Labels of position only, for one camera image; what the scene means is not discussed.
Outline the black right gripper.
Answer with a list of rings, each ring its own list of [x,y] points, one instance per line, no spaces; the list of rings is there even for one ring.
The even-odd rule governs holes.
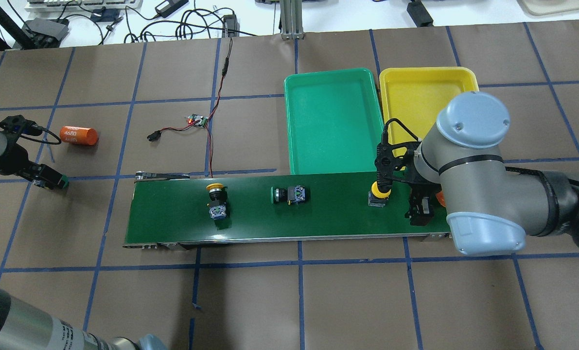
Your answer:
[[[412,141],[392,144],[389,142],[389,125],[398,124],[406,131]],[[409,209],[405,218],[412,226],[426,226],[434,217],[434,207],[431,199],[438,193],[438,184],[420,175],[414,165],[414,155],[421,140],[407,128],[398,118],[391,118],[384,124],[381,142],[376,146],[376,182],[378,188],[387,192],[394,182],[407,184],[411,188],[408,198]]]

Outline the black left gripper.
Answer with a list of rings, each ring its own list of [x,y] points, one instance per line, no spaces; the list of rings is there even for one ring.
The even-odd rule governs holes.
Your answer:
[[[0,175],[16,175],[31,183],[37,178],[62,177],[61,173],[46,164],[31,161],[27,150],[18,144],[18,140],[23,138],[41,144],[59,145],[62,140],[54,132],[22,115],[5,118],[0,123],[0,132],[7,141],[7,146],[0,155]]]

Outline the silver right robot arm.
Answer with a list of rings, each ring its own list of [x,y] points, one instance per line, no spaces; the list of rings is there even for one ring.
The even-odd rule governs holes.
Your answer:
[[[434,217],[431,199],[442,193],[452,239],[465,256],[515,253],[527,236],[564,233],[579,248],[579,171],[505,165],[498,146],[510,124],[507,107],[479,91],[454,97],[425,138],[391,144],[386,122],[368,204],[384,207],[392,184],[405,183],[411,188],[405,216],[424,226]]]

